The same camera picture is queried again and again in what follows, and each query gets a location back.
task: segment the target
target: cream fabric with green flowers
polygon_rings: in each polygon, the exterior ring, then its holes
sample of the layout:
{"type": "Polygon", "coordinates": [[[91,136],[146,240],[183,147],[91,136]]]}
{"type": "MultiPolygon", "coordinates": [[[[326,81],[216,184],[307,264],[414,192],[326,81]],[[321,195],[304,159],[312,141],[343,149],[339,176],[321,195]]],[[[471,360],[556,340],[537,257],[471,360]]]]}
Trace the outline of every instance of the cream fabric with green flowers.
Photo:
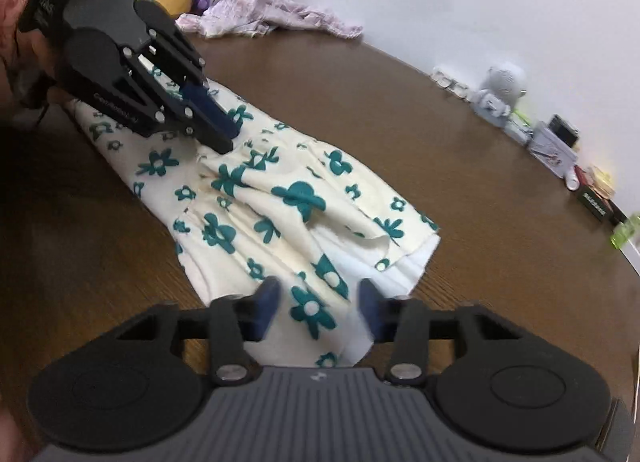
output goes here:
{"type": "MultiPolygon", "coordinates": [[[[176,86],[157,70],[173,95],[176,86]]],[[[210,81],[240,128],[219,155],[173,132],[135,135],[81,103],[76,118],[120,177],[172,231],[204,303],[247,295],[268,275],[283,295],[267,337],[247,343],[270,365],[352,365],[370,339],[358,281],[408,295],[436,248],[437,227],[365,165],[210,81]]]]}

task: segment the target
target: wooden table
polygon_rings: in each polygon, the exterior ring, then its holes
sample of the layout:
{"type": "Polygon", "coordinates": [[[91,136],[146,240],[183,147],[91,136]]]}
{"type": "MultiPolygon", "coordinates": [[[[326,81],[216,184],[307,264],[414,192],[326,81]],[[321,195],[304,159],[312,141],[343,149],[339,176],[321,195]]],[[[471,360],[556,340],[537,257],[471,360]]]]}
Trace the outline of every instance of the wooden table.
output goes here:
{"type": "MultiPolygon", "coordinates": [[[[631,405],[640,278],[610,227],[523,148],[356,42],[277,32],[197,45],[210,77],[356,156],[441,225],[417,297],[482,302],[593,365],[631,405]]],[[[36,444],[24,403],[39,369],[154,302],[199,302],[168,232],[62,113],[36,133],[0,129],[0,179],[0,393],[36,444]]]]}

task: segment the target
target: black circular cover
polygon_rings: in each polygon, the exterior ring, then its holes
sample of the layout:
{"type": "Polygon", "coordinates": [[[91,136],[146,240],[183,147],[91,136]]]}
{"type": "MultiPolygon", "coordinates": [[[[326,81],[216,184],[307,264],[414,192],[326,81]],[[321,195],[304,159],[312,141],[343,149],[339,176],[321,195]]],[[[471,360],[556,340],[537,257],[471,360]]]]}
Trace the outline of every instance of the black circular cover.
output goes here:
{"type": "Polygon", "coordinates": [[[473,441],[533,454],[590,442],[610,405],[591,366],[542,340],[486,341],[444,370],[435,395],[473,441]]]}
{"type": "Polygon", "coordinates": [[[177,432],[194,415],[203,394],[196,373],[146,341],[126,342],[125,349],[78,350],[36,377],[28,405],[52,441],[127,451],[177,432]]]}

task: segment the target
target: crumpled pink cloth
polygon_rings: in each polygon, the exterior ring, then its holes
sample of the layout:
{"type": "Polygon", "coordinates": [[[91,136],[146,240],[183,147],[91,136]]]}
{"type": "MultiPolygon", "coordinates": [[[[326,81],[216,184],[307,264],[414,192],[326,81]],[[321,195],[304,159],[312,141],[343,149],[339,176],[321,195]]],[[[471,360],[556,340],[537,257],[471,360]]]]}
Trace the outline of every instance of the crumpled pink cloth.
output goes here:
{"type": "Polygon", "coordinates": [[[178,27],[204,37],[224,34],[263,36],[276,27],[321,30],[344,39],[362,34],[361,26],[348,26],[333,13],[314,10],[292,0],[220,0],[202,16],[182,14],[178,27]]]}

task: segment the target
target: silver bolt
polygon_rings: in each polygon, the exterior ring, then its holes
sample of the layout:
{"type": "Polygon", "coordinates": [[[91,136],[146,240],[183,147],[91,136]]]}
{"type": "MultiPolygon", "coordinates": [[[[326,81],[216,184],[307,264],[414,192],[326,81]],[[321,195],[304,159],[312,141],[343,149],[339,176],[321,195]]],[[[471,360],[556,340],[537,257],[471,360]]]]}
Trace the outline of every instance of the silver bolt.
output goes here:
{"type": "Polygon", "coordinates": [[[417,379],[422,375],[420,366],[412,365],[411,363],[400,363],[399,365],[391,366],[391,375],[396,379],[402,379],[403,381],[410,381],[417,379]]]}
{"type": "Polygon", "coordinates": [[[247,371],[241,365],[223,365],[217,369],[216,375],[223,381],[240,381],[246,377],[247,371]]]}

